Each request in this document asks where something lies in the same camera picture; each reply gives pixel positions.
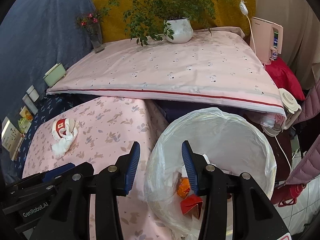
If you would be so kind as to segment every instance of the white plastic trash bag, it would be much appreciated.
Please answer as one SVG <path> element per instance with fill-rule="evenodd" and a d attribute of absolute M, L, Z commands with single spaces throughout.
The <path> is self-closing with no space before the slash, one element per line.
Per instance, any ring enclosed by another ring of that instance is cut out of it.
<path fill-rule="evenodd" d="M 185 140 L 193 152 L 206 154 L 210 163 L 223 171 L 237 176 L 250 173 L 271 198 L 276 160 L 266 137 L 236 114 L 215 107 L 193 111 L 172 122 L 161 134 L 148 161 L 144 184 L 149 206 L 175 233 L 186 240 L 197 240 L 203 217 L 203 212 L 200 220 L 182 215 L 182 198 L 176 193 Z M 227 236 L 231 234 L 232 201 L 228 201 Z"/>

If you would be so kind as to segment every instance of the red paper box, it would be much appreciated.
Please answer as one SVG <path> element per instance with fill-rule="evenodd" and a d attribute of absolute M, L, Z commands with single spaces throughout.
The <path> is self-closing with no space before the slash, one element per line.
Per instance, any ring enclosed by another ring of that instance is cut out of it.
<path fill-rule="evenodd" d="M 182 214 L 190 213 L 196 218 L 200 218 L 203 201 L 200 197 L 192 194 L 180 202 Z"/>

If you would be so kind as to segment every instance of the screw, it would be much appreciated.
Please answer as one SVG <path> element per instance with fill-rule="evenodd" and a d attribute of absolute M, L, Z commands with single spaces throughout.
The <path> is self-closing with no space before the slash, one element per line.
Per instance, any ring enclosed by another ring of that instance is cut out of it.
<path fill-rule="evenodd" d="M 242 178 L 244 178 L 244 179 L 250 179 L 250 178 L 251 178 L 251 175 L 250 175 L 249 173 L 244 172 L 244 173 L 242 173 Z"/>
<path fill-rule="evenodd" d="M 115 165 L 111 165 L 111 166 L 108 167 L 108 171 L 109 171 L 109 172 L 115 172 L 117 169 L 118 169 L 118 168 L 117 168 L 117 166 L 115 166 Z"/>
<path fill-rule="evenodd" d="M 216 169 L 216 167 L 213 166 L 212 164 L 209 164 L 209 165 L 207 165 L 207 166 L 205 167 L 205 169 L 206 169 L 207 171 L 214 171 L 214 170 Z"/>
<path fill-rule="evenodd" d="M 79 173 L 76 173 L 72 176 L 73 180 L 79 180 L 81 178 L 81 175 Z"/>

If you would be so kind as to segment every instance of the mint green container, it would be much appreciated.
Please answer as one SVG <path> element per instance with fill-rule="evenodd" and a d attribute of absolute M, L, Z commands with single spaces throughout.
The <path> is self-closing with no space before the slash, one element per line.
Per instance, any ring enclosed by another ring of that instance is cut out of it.
<path fill-rule="evenodd" d="M 49 87 L 54 86 L 62 77 L 66 75 L 66 70 L 61 63 L 54 65 L 43 77 Z"/>

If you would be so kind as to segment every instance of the orange wrapper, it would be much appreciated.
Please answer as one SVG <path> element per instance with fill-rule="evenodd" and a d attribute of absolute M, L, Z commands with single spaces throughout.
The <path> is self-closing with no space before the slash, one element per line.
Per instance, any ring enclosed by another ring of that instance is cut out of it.
<path fill-rule="evenodd" d="M 185 199 L 187 195 L 189 194 L 190 191 L 190 183 L 188 178 L 181 178 L 180 179 L 180 184 L 178 185 L 177 188 L 177 194 Z"/>

